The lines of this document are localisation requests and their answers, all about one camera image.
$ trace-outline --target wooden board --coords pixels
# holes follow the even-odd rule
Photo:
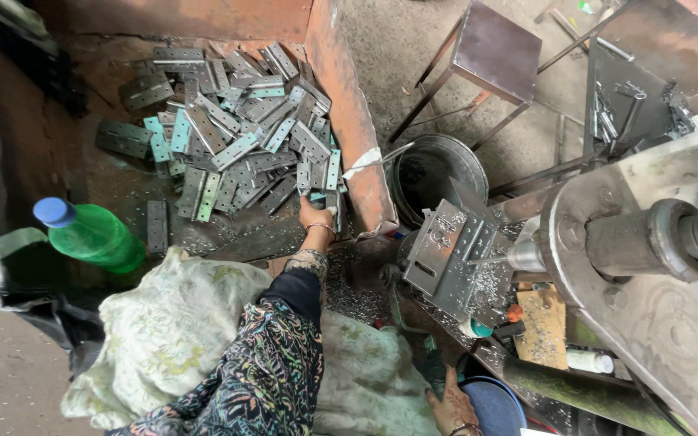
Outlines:
[[[519,358],[557,369],[567,369],[565,301],[553,285],[540,291],[517,292],[527,331],[515,337]]]

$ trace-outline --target green plastic bottle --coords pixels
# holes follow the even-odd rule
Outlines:
[[[105,271],[128,273],[144,259],[144,243],[100,205],[47,197],[34,205],[34,216],[50,228],[56,250]]]

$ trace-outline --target blue bottle cap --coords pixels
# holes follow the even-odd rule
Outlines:
[[[48,227],[65,227],[74,222],[74,206],[58,197],[47,197],[34,205],[34,216]]]

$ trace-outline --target orange object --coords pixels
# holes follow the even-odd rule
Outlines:
[[[521,316],[524,314],[524,309],[521,308],[518,304],[514,303],[511,304],[510,307],[508,308],[508,322],[509,323],[517,323],[521,321]]]

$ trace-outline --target blue container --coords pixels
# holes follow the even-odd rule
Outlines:
[[[498,379],[478,375],[459,383],[470,398],[484,436],[520,436],[527,418],[513,392]]]

